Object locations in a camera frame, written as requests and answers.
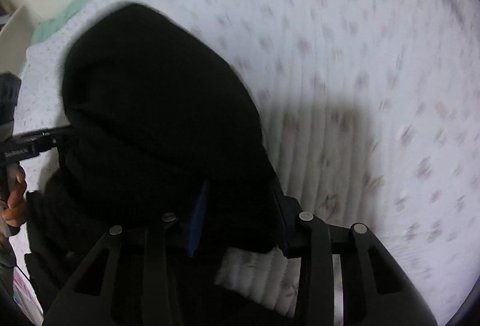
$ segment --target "hand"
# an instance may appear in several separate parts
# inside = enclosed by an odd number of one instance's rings
[[[20,227],[26,222],[27,202],[23,198],[26,190],[25,171],[21,166],[18,166],[15,185],[10,192],[8,204],[0,200],[0,204],[4,208],[2,217],[12,227]]]

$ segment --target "black cloth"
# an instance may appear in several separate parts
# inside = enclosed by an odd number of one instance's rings
[[[190,276],[179,286],[195,292],[184,302],[211,312],[208,298],[218,297],[227,309],[253,311],[246,299],[218,295],[213,286],[227,246],[268,252],[275,244],[267,197],[275,173],[259,114],[230,66],[161,14],[131,4],[71,47],[62,97],[75,135],[59,151],[61,169],[45,194],[27,197],[32,253],[25,260],[44,310],[109,226],[181,216],[208,180],[204,234],[216,256],[175,263],[191,266],[177,270]]]

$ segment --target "white floral fabric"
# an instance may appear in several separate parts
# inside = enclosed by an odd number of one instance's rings
[[[63,55],[121,1],[92,0],[28,50],[17,132],[65,121]],[[328,223],[369,225],[444,325],[480,274],[478,0],[129,1],[157,8],[232,65],[285,193]],[[30,189],[50,160],[25,163]],[[21,237],[15,246],[28,251]],[[217,276],[289,316],[298,280],[299,260],[278,250],[231,249]],[[340,324],[338,276],[335,288]]]

